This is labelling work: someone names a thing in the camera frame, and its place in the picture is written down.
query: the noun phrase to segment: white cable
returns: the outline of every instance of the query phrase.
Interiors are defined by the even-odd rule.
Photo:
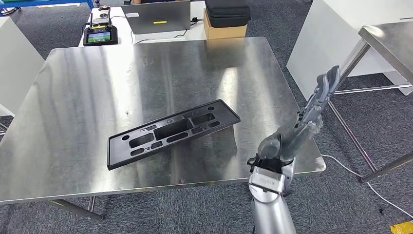
[[[357,175],[358,177],[362,177],[361,175],[359,175],[359,174],[357,174],[357,173],[355,173],[355,172],[353,172],[352,170],[350,170],[350,169],[348,169],[346,166],[344,166],[340,161],[338,161],[335,157],[333,157],[333,156],[330,156],[330,155],[321,155],[321,156],[323,156],[323,157],[329,157],[329,158],[332,158],[332,159],[334,159],[336,162],[338,162],[342,167],[344,167],[344,169],[346,169],[347,171],[349,171],[349,172],[351,172],[351,173],[353,173],[353,174],[355,174],[355,175]]]
[[[359,174],[353,172],[352,170],[348,169],[348,168],[347,168],[346,166],[344,166],[340,161],[338,161],[335,157],[330,156],[330,155],[321,155],[321,156],[323,156],[323,157],[329,157],[329,158],[331,158],[331,159],[334,159],[334,161],[336,161],[337,163],[339,163],[342,167],[344,167],[344,169],[346,169],[347,171],[349,171],[349,172],[357,175],[358,177],[362,178],[361,175],[359,175]],[[382,197],[378,192],[376,192],[376,190],[374,190],[374,188],[371,186],[371,184],[370,184],[369,182],[367,182],[367,184],[368,184],[369,187],[373,190],[373,192],[374,192],[375,194],[377,194],[377,196],[379,196],[383,201],[385,201],[385,202],[389,203],[390,205],[398,208],[401,212],[407,214],[410,218],[413,219],[413,215],[409,214],[409,213],[408,213],[407,211],[405,211],[404,209],[402,209],[402,208],[394,205],[393,203],[389,202],[387,199],[385,199],[384,197]]]
[[[381,199],[383,199],[383,201],[385,201],[385,202],[389,203],[390,205],[392,205],[392,206],[394,206],[394,207],[398,208],[401,212],[403,212],[403,213],[407,214],[408,216],[410,216],[410,218],[412,218],[412,219],[413,219],[413,215],[411,215],[411,214],[407,213],[407,212],[406,212],[405,210],[403,210],[402,208],[400,208],[400,207],[398,207],[398,206],[394,205],[393,203],[389,202],[388,200],[386,200],[384,197],[382,197],[380,194],[378,194],[378,192],[376,192],[376,191],[374,190],[374,188],[370,185],[370,183],[369,183],[369,182],[367,182],[367,184],[368,184],[368,185],[369,185],[369,187],[373,190],[373,192],[374,192],[375,194],[377,194],[377,196],[379,196]]]

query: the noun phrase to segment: laptop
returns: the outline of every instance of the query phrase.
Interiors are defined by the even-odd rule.
[[[162,33],[190,29],[190,1],[167,1],[122,5],[133,34]]]

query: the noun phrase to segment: black plastic tray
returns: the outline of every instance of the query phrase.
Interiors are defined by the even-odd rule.
[[[141,160],[179,142],[214,133],[240,121],[220,99],[160,118],[109,137],[108,169]]]

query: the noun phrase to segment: cardboard box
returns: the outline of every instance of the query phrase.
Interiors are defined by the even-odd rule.
[[[207,9],[204,8],[204,30],[206,39],[244,38],[246,25],[230,28],[213,28],[209,22]]]

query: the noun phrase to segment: blue shelf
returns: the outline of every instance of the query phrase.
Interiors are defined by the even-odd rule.
[[[85,2],[90,9],[93,8],[93,0],[23,0],[23,1],[8,1],[2,2],[0,0],[0,8],[12,8],[12,7],[25,7],[25,6],[40,6],[40,5],[53,5],[53,4],[65,4],[65,3],[80,3]]]

